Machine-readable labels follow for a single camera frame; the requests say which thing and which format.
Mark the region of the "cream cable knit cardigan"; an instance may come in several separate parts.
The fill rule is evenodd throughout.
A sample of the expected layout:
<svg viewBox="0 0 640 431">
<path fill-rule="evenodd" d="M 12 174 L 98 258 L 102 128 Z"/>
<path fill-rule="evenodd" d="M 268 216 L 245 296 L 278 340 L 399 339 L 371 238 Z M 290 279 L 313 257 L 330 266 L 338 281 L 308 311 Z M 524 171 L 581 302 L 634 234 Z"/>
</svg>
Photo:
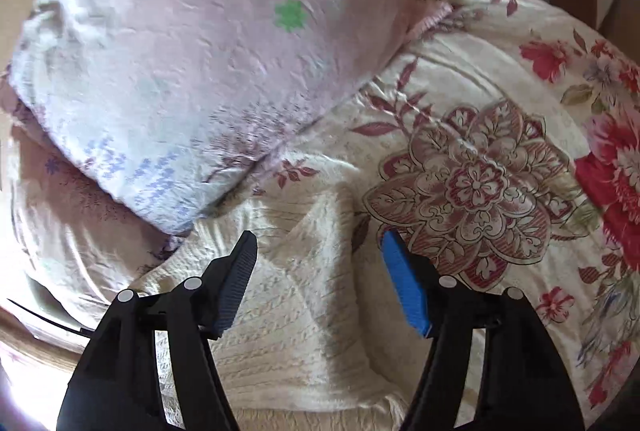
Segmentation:
<svg viewBox="0 0 640 431">
<path fill-rule="evenodd" d="M 201 274 L 243 231 L 258 258 L 235 320 L 210 346 L 244 430 L 393 430 L 406 402 L 377 373 L 359 321 L 354 201 L 374 167 L 328 167 L 316 188 L 256 196 L 196 222 L 134 289 L 155 295 Z"/>
</svg>

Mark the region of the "pink pillow green flower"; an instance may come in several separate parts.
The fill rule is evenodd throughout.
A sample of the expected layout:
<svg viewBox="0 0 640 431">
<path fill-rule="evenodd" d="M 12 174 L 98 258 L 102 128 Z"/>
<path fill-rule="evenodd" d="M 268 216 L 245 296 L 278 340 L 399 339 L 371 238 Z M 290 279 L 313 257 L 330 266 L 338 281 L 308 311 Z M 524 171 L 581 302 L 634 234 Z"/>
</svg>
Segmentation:
<svg viewBox="0 0 640 431">
<path fill-rule="evenodd" d="M 35 0 L 9 84 L 73 165 L 177 234 L 449 12 L 433 0 Z"/>
</svg>

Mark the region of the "floral bed sheet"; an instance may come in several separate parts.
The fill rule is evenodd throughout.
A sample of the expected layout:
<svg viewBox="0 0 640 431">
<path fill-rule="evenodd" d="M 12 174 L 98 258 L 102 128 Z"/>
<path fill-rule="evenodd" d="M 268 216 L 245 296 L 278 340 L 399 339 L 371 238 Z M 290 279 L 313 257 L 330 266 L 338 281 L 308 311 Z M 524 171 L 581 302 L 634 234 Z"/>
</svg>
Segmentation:
<svg viewBox="0 0 640 431">
<path fill-rule="evenodd" d="M 585 422 L 639 357 L 639 68 L 540 0 L 448 0 L 454 13 L 381 76 L 266 159 L 213 217 L 374 167 L 354 201 L 359 321 L 406 405 L 428 343 L 400 312 L 380 241 L 396 231 L 477 291 L 522 289 L 558 347 Z M 96 324 L 167 259 L 145 224 L 23 131 L 9 138 L 23 260 Z"/>
</svg>

